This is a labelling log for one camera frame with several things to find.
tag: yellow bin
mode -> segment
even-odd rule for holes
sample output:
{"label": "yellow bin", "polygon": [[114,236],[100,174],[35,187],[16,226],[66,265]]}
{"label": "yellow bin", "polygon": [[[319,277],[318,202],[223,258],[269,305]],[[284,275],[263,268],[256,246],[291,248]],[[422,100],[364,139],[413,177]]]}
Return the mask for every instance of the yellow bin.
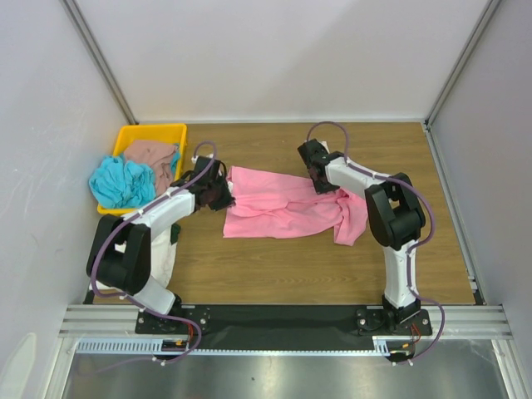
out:
{"label": "yellow bin", "polygon": [[[172,125],[132,125],[120,129],[116,139],[113,156],[118,156],[135,140],[157,140],[168,144],[180,144],[180,160],[175,168],[175,179],[178,180],[183,173],[185,160],[186,125],[182,123]],[[98,204],[99,214],[122,215],[134,211],[134,209],[107,209]]]}

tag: wooden surface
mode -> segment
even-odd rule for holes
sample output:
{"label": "wooden surface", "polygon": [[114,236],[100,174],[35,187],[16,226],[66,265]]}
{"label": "wooden surface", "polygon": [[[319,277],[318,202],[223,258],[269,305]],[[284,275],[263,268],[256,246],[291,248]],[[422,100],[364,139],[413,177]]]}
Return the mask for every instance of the wooden surface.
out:
{"label": "wooden surface", "polygon": [[[213,140],[229,167],[306,176],[297,147],[310,124],[189,126],[188,161],[202,140]],[[436,214],[434,239],[418,251],[417,282],[423,296],[442,303],[473,303],[461,252],[421,125],[347,123],[349,156],[371,169],[407,173]],[[331,151],[344,139],[332,126],[313,137]],[[207,155],[206,146],[200,154]],[[382,249],[367,228],[352,246],[333,243],[332,230],[301,239],[223,239],[225,211],[210,209],[182,219],[168,289],[187,303],[380,303],[386,276]]]}

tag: pink cloth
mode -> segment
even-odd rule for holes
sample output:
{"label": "pink cloth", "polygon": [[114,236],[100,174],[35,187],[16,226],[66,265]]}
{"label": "pink cloth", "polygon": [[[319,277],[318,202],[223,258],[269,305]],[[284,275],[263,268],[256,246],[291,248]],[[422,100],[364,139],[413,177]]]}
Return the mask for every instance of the pink cloth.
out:
{"label": "pink cloth", "polygon": [[136,164],[147,164],[155,174],[155,192],[163,194],[174,181],[170,168],[178,148],[157,140],[135,140],[124,151],[126,160]]}
{"label": "pink cloth", "polygon": [[366,202],[346,190],[317,195],[313,182],[233,166],[236,205],[227,210],[224,237],[291,239],[334,227],[336,244],[353,245],[366,228]]}

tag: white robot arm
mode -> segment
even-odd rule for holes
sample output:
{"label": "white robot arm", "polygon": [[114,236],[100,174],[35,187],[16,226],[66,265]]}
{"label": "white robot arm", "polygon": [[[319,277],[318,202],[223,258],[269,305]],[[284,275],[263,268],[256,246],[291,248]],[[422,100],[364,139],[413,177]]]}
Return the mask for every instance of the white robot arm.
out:
{"label": "white robot arm", "polygon": [[[225,179],[225,166],[224,173],[219,172],[220,166],[224,165],[219,160],[215,160],[209,173],[204,174],[187,190],[180,188],[187,178],[190,178],[190,183],[205,170],[209,162],[212,162],[210,158],[199,157],[194,171],[186,172],[183,178],[175,182],[176,187],[170,187],[163,195],[141,209],[121,218],[110,214],[103,216],[92,243],[86,266],[87,275],[91,276],[96,256],[111,233],[124,220],[131,219],[106,247],[97,265],[96,279],[127,293],[145,308],[164,315],[182,316],[180,297],[150,276],[151,241],[173,223],[203,206],[208,205],[212,210],[219,210],[234,202]],[[116,246],[122,244],[125,244],[126,248],[118,250]]]}
{"label": "white robot arm", "polygon": [[[340,152],[329,154],[317,140],[306,141],[298,152],[318,193],[341,187],[366,199],[370,229],[384,251],[387,283],[383,305],[392,310],[395,323],[418,314],[421,303],[412,293],[417,293],[416,250],[408,249],[420,238],[425,215],[417,197],[393,183],[402,180],[410,185],[411,181],[404,174],[377,174]],[[395,208],[392,208],[393,201],[398,201]]]}

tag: teal towel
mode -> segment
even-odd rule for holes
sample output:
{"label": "teal towel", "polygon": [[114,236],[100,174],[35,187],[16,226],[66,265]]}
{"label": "teal towel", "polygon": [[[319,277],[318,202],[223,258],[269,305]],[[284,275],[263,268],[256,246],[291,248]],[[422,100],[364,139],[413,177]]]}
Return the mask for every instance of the teal towel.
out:
{"label": "teal towel", "polygon": [[139,208],[155,198],[155,174],[145,164],[107,156],[89,179],[92,194],[104,208]]}

